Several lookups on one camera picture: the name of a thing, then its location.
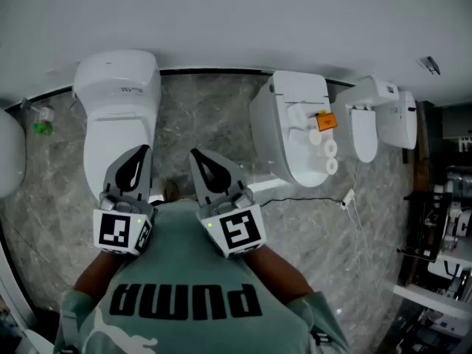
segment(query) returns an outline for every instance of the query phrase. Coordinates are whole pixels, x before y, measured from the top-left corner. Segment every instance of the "shirt sleeve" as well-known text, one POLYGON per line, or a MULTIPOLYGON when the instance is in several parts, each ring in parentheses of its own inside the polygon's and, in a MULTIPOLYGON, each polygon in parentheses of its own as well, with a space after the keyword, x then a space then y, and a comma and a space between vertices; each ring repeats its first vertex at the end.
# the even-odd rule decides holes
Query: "shirt sleeve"
POLYGON ((349 345, 341 331, 326 298, 321 292, 304 296, 287 305, 288 309, 307 323, 317 343, 332 344, 340 353, 349 353, 349 345))
POLYGON ((79 291, 68 291, 63 294, 60 303, 60 323, 54 344, 54 354, 66 347, 62 319, 64 313, 73 313, 77 317, 77 331, 80 330, 87 316, 95 309, 97 303, 87 294, 79 291))

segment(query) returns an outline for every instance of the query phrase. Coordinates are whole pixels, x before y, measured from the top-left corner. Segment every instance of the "orange box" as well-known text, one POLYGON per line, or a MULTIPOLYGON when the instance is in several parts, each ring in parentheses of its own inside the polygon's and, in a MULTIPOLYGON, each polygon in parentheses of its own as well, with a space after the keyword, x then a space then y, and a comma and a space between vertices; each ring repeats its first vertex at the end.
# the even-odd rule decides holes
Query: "orange box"
POLYGON ((338 123, 336 122, 336 117, 334 116, 334 113, 318 115, 316 117, 316 121, 318 121, 318 130, 320 131, 338 127, 338 123))

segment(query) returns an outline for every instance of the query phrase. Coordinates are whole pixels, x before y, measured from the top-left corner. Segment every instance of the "white puma graphic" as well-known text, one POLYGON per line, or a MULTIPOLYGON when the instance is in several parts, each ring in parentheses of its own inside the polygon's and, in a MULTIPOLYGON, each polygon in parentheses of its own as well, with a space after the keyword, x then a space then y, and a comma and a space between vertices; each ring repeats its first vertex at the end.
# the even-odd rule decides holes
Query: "white puma graphic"
POLYGON ((145 339, 141 336, 130 337, 126 332, 113 325, 107 325, 103 321, 102 311, 95 308, 94 328, 90 331, 82 346, 82 354, 86 352, 86 346, 94 333, 101 332, 115 343, 126 354, 155 354, 155 351, 145 346, 156 346, 157 339, 145 339))

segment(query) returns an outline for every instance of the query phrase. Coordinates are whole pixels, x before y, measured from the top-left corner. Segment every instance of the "green t-shirt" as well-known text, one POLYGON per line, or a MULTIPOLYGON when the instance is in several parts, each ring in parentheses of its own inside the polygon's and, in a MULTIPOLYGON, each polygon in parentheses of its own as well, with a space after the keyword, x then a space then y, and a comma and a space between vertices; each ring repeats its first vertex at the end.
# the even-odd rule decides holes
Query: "green t-shirt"
MULTIPOLYGON (((80 352, 309 353, 310 334, 348 352, 321 293, 280 303, 240 258, 220 255, 197 209, 185 201, 159 206, 146 251, 121 267, 98 304, 80 292, 63 295, 61 316, 77 317, 80 352)), ((63 348, 61 326, 55 353, 63 348)))

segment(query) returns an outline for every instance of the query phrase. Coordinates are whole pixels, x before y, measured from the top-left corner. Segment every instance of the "white marker cube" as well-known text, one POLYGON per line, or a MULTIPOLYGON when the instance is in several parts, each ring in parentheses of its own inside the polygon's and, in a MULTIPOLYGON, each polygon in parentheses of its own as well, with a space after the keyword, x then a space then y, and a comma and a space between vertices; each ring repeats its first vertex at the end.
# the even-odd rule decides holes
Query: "white marker cube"
POLYGON ((139 256, 152 228, 144 214, 94 210, 94 245, 112 253, 139 256))
POLYGON ((258 204, 204 219, 197 213, 197 217, 226 258, 260 248, 267 240, 258 204))

